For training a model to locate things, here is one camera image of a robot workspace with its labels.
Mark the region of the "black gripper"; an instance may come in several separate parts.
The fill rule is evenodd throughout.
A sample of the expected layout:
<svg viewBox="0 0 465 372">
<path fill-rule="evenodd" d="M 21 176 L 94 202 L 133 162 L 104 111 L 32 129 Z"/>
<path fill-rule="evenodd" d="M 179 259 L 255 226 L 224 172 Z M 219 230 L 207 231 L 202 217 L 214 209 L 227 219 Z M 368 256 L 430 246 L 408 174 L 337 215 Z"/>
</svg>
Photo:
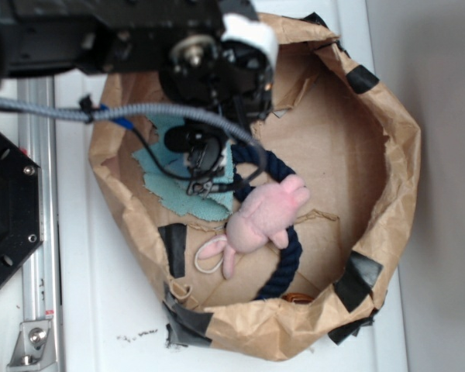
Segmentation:
<svg viewBox="0 0 465 372">
<path fill-rule="evenodd" d="M 217 39 L 192 35 L 170 51 L 170 65 L 159 71 L 165 95 L 182 105 L 220 108 L 225 116 L 267 116 L 272 108 L 278 41 L 265 23 L 226 13 L 225 32 Z M 164 135 L 165 147 L 183 155 L 186 169 L 179 179 L 186 193 L 205 197 L 230 191 L 216 179 L 226 174 L 226 133 L 187 119 Z"/>
</svg>

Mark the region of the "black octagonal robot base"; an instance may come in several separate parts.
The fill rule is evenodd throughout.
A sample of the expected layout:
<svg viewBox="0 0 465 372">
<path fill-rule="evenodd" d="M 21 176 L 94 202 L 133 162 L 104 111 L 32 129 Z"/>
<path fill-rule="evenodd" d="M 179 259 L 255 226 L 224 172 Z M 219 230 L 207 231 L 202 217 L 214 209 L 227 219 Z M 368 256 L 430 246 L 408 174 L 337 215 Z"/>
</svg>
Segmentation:
<svg viewBox="0 0 465 372">
<path fill-rule="evenodd" d="M 42 243 L 40 168 L 0 132 L 0 289 Z"/>
</svg>

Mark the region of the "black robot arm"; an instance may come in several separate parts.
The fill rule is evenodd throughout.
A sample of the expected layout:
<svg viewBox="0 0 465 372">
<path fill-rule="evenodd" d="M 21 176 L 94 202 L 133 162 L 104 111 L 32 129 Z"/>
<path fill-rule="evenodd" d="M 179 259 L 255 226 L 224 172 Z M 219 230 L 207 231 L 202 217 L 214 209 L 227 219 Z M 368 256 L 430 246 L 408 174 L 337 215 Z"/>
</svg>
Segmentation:
<svg viewBox="0 0 465 372">
<path fill-rule="evenodd" d="M 140 114 L 183 117 L 164 142 L 186 155 L 190 195 L 244 188 L 218 182 L 229 140 L 267 156 L 253 122 L 272 109 L 278 43 L 250 1 L 0 1 L 0 84 L 77 69 L 85 74 L 155 71 L 169 104 L 48 109 L 0 98 L 0 110 L 125 126 Z"/>
</svg>

